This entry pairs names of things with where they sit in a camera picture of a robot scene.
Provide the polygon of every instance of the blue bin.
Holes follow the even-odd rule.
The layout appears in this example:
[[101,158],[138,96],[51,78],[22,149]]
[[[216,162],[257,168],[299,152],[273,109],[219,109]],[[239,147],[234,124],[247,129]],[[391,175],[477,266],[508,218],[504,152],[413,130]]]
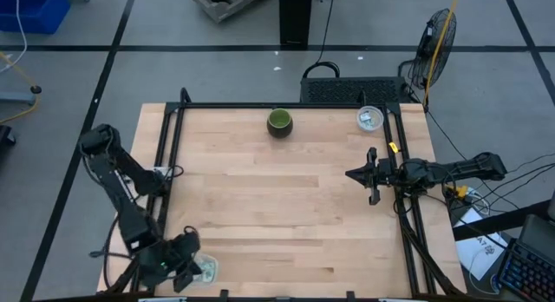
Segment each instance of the blue bin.
[[[56,32],[68,10],[68,0],[19,0],[19,16],[25,33]],[[0,30],[19,32],[16,0],[0,0]]]

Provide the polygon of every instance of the electric fan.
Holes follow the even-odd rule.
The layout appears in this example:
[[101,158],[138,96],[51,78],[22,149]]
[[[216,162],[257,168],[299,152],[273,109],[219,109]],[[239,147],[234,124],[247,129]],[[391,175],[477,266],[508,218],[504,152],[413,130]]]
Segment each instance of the electric fan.
[[426,29],[422,34],[420,44],[416,50],[416,57],[413,60],[408,60],[402,62],[399,65],[398,76],[401,76],[402,67],[407,64],[411,64],[410,70],[408,71],[408,78],[410,82],[418,89],[426,89],[428,78],[430,76],[430,69],[433,69],[429,86],[432,86],[437,79],[440,77],[447,59],[449,58],[449,53],[451,52],[451,47],[453,46],[454,33],[457,27],[457,20],[452,13],[448,20],[445,35],[441,41],[440,47],[438,49],[434,65],[432,68],[432,61],[434,58],[435,48],[441,39],[441,31],[448,19],[449,9],[444,9],[437,11],[426,24]]

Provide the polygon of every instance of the yellow cable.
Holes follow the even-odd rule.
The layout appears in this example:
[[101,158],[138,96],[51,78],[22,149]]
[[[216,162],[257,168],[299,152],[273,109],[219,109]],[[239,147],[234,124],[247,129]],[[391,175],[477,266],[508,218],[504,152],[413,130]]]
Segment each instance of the yellow cable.
[[445,32],[447,32],[449,21],[451,21],[451,16],[453,15],[454,9],[457,7],[458,2],[459,0],[453,0],[453,3],[451,3],[451,9],[449,9],[449,13],[447,14],[447,20],[443,24],[443,29],[441,29],[440,40],[437,45],[435,45],[434,55],[432,56],[432,62],[430,63],[430,71],[428,72],[428,80],[426,81],[424,100],[422,101],[424,107],[428,105],[428,95],[430,93],[430,82],[432,81],[432,74],[434,73],[435,59],[437,58],[437,54],[440,51],[441,44],[443,43],[443,37],[445,37]]
[[[25,74],[25,72],[23,72],[23,70],[21,70],[21,68],[19,68],[18,66],[16,66],[16,65],[15,65],[15,64],[7,57],[2,51],[0,51],[0,57],[2,57],[2,59],[3,59],[4,61],[6,61],[9,65],[11,65],[12,68],[13,68],[17,73],[19,73],[19,75],[30,85],[30,87],[35,87],[35,86],[36,86],[36,83],[33,81],[33,79],[30,78],[27,74]],[[40,100],[41,100],[41,96],[40,96],[39,94],[36,94],[35,101],[33,102],[33,105],[32,105],[30,108],[28,108],[27,110],[25,110],[25,111],[23,111],[23,112],[20,112],[20,113],[17,114],[17,115],[14,115],[14,116],[11,116],[11,117],[9,117],[9,118],[0,120],[0,125],[1,125],[1,124],[4,124],[4,123],[7,122],[7,121],[15,120],[15,119],[17,119],[18,117],[24,116],[24,115],[26,115],[26,114],[29,114],[29,113],[35,111],[35,109],[38,107],[38,102],[39,102]]]

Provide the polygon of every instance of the wooden table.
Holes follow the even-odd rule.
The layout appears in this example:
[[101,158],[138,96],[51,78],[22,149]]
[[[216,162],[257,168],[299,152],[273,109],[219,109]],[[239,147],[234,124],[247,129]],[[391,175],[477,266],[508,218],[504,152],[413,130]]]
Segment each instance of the wooden table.
[[[143,167],[153,165],[164,107],[142,107],[131,155]],[[265,127],[269,109],[186,110],[177,157],[185,174],[173,182],[166,237],[197,227],[201,252],[218,260],[219,275],[212,286],[179,295],[215,297],[228,289],[231,297],[343,298],[346,291],[358,298],[410,297],[393,190],[382,187],[382,201],[370,206],[370,191],[344,176],[364,164],[370,146],[387,156],[383,130],[361,131],[355,109],[290,112],[292,134],[274,140]],[[402,119],[411,157],[434,161],[421,106],[402,105]],[[441,197],[439,188],[430,193]],[[430,253],[465,291],[445,206],[420,202]],[[125,252],[118,230],[110,251]],[[425,292],[416,252],[415,263]],[[110,258],[112,282],[126,266]],[[171,281],[156,294],[178,295]]]

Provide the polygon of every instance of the gray floor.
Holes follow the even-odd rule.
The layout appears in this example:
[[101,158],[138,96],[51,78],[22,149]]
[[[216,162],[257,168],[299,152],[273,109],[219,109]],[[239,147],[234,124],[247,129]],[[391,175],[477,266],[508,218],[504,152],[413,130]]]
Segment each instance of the gray floor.
[[[57,33],[29,35],[29,43],[109,45],[126,1],[74,3]],[[552,1],[515,0],[537,45],[555,46]],[[313,2],[311,44],[322,40],[329,3]],[[328,44],[416,45],[429,17],[450,3],[336,0]],[[505,0],[460,0],[456,16],[455,45],[526,46]],[[264,0],[220,25],[190,0],[136,0],[121,44],[259,45],[278,44],[278,40],[278,0]],[[18,34],[0,33],[0,45],[20,42]],[[0,164],[2,301],[15,301],[21,295],[107,54],[32,51],[21,61],[21,67],[42,85],[43,95],[35,113],[10,123],[18,143]],[[140,105],[174,101],[182,86],[196,102],[296,102],[301,74],[317,55],[301,51],[120,52],[95,123],[117,127],[123,145],[130,148]],[[398,62],[412,56],[337,51],[323,58],[337,63],[342,76],[393,76]],[[542,58],[555,71],[555,53],[543,53]],[[330,76],[326,70],[314,72],[314,76]],[[0,75],[0,89],[27,87],[13,71]],[[2,104],[0,118],[24,108]],[[509,169],[553,152],[555,146],[555,107],[527,52],[453,53],[432,87],[431,112],[464,155],[492,151],[501,155]],[[459,160],[437,127],[431,121],[428,126],[438,161]],[[546,158],[534,167],[553,160]],[[523,168],[514,176],[530,169]],[[523,207],[551,197],[553,175],[552,171],[542,174],[507,199]],[[496,208],[510,210],[511,206],[500,201]],[[112,216],[104,193],[80,168],[35,299],[94,293],[101,262],[88,258],[87,253],[101,246]]]

